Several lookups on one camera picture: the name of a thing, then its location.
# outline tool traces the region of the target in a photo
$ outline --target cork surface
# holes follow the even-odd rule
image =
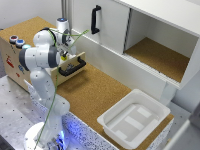
[[[190,60],[149,38],[143,39],[125,53],[178,82],[181,82]]]
[[[18,35],[27,44],[34,46],[33,36],[44,27],[54,26],[36,17],[0,31],[0,37],[9,42],[11,35]],[[97,122],[97,118],[129,92],[131,92],[131,89],[88,63],[85,66],[85,70],[59,85],[57,90],[59,95],[70,102],[70,111],[72,113],[119,149],[123,148],[104,133],[102,126]],[[169,115],[137,150],[146,149],[172,119],[173,116]]]
[[[14,25],[12,27],[1,30],[0,37],[9,42],[10,36],[17,35],[19,39],[25,40],[26,44],[34,46],[33,44],[34,35],[44,27],[55,28],[54,25],[43,20],[42,18],[35,17],[30,20],[19,23],[17,25]]]

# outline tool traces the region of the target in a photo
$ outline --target empty white container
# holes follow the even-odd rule
[[[169,113],[169,108],[135,89],[97,121],[105,133],[122,147],[136,149]]]

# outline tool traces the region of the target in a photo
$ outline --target yellow object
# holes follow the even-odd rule
[[[67,60],[67,56],[66,56],[66,57],[61,56],[61,59],[62,59],[63,61],[65,61],[65,60]]]

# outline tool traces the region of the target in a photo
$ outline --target black handle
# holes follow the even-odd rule
[[[96,12],[98,10],[101,10],[101,7],[98,5],[96,5],[96,8],[92,10],[92,25],[91,25],[92,34],[96,34],[100,31],[98,28],[96,28]]]
[[[76,67],[69,69],[67,71],[63,71],[61,67],[59,67],[59,73],[63,76],[69,76],[70,74],[76,72],[77,70],[81,69],[82,67],[84,67],[86,65],[86,62],[84,60],[81,59],[81,57],[78,57],[78,62],[80,63],[79,65],[77,65]]]

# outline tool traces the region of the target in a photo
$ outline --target brown countertop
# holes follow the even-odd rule
[[[11,35],[18,35],[27,44],[33,46],[33,36],[44,27],[54,26],[36,17],[0,31],[0,37],[9,41]],[[61,84],[58,87],[57,93],[70,102],[70,111],[72,113],[119,149],[123,149],[104,133],[102,126],[97,122],[97,118],[130,91],[131,89],[128,87],[92,65],[87,64],[84,71]],[[146,149],[172,119],[173,115],[170,114],[137,150]]]

